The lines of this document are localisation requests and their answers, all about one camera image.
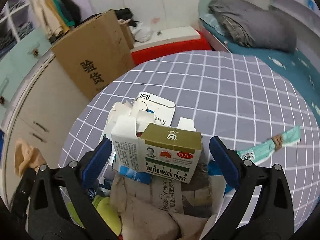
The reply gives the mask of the red storage box white lid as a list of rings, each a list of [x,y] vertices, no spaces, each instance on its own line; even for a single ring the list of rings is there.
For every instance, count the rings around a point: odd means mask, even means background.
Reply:
[[[131,55],[136,65],[159,57],[192,50],[211,50],[204,35],[191,26],[154,33],[147,42],[136,42]]]

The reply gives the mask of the green plush leaf toy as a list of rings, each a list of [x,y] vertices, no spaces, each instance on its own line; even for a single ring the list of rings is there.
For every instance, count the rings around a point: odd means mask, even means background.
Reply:
[[[117,210],[110,204],[110,197],[95,196],[93,199],[93,206],[105,221],[105,223],[111,228],[111,230],[117,235],[120,236],[122,231],[121,219],[118,216]],[[67,210],[74,222],[78,226],[84,228],[83,223],[81,222],[72,202],[67,203]]]

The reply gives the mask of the watermelon frost medicine box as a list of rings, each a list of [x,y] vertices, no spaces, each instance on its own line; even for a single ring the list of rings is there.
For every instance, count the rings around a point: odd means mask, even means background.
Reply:
[[[120,164],[189,184],[202,152],[202,135],[194,121],[180,118],[177,128],[149,123],[141,136],[136,124],[136,118],[121,115],[111,131]]]

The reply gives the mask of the crumpled brown paper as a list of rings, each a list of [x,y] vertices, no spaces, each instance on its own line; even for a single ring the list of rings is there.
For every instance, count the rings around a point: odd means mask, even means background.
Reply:
[[[111,187],[111,205],[121,218],[123,239],[200,239],[208,218],[164,211],[145,195],[146,184],[116,175]]]

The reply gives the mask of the hanging clothes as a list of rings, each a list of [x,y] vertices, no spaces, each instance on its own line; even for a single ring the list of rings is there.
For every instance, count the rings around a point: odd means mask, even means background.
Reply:
[[[78,27],[80,8],[72,0],[30,0],[35,21],[50,43]]]

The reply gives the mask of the tall brown cardboard box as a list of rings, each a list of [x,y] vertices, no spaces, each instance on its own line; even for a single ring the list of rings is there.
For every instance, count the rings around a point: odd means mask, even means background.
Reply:
[[[114,10],[74,28],[52,45],[52,51],[89,100],[136,66]]]

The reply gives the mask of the grey folded quilt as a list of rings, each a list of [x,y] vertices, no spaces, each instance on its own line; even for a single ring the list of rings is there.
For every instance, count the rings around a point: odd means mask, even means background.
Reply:
[[[228,31],[233,42],[247,48],[265,48],[294,53],[297,35],[280,13],[244,0],[212,0],[208,9]]]

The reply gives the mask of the white low cabinet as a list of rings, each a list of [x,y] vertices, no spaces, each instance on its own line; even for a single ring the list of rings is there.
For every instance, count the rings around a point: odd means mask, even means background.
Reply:
[[[14,165],[16,141],[23,139],[38,148],[48,166],[56,168],[68,133],[88,103],[53,53],[34,66],[7,118],[2,156],[5,204],[10,204],[20,182]]]

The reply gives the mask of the teal drawer unit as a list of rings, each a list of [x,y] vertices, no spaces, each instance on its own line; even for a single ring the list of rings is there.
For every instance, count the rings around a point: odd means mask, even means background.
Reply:
[[[1,60],[1,126],[10,119],[17,102],[39,66],[51,54],[52,45],[41,28],[34,29]]]

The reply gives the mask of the teal wrapper with rubber band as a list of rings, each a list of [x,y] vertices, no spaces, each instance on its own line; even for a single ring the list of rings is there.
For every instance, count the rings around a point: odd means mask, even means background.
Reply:
[[[269,140],[259,145],[250,147],[246,150],[237,151],[237,154],[242,160],[250,160],[255,165],[259,165],[267,159],[270,159],[274,152],[287,146],[294,146],[298,144],[300,140],[300,126],[295,126],[288,131],[274,135]]]

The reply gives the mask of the teal bed sheet mattress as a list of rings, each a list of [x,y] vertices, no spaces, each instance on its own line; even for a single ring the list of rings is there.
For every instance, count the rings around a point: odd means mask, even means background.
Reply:
[[[201,13],[200,21],[204,29],[217,38],[230,53],[255,56],[288,79],[305,99],[319,122],[319,72],[300,50],[295,49],[292,54],[278,50],[242,47],[233,42],[212,14]]]

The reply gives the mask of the white plastic bag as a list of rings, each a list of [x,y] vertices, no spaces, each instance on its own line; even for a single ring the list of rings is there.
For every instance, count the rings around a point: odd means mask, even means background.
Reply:
[[[136,26],[129,26],[131,34],[136,42],[148,42],[153,35],[152,29],[143,22],[137,21]]]

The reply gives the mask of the purple cubby shelf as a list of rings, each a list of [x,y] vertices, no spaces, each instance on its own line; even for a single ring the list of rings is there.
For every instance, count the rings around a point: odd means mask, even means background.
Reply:
[[[39,26],[31,0],[7,0],[1,10],[1,57]]]

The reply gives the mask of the purple checked tablecloth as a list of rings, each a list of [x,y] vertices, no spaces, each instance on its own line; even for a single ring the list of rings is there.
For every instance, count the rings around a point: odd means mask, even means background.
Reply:
[[[178,53],[138,65],[117,78],[81,113],[68,133],[59,166],[94,149],[116,102],[148,92],[176,104],[172,126],[193,119],[208,147],[217,135],[230,149],[244,150],[300,126],[296,146],[274,153],[265,166],[280,164],[290,187],[295,227],[319,201],[319,126],[295,87],[256,57],[214,51]]]

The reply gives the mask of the white torn paper box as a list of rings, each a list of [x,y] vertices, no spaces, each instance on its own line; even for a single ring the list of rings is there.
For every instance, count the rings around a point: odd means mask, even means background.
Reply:
[[[121,115],[136,119],[137,134],[143,133],[150,123],[170,126],[175,109],[175,103],[170,100],[148,92],[139,92],[132,103],[116,102],[113,104],[100,138],[111,139],[111,131]]]

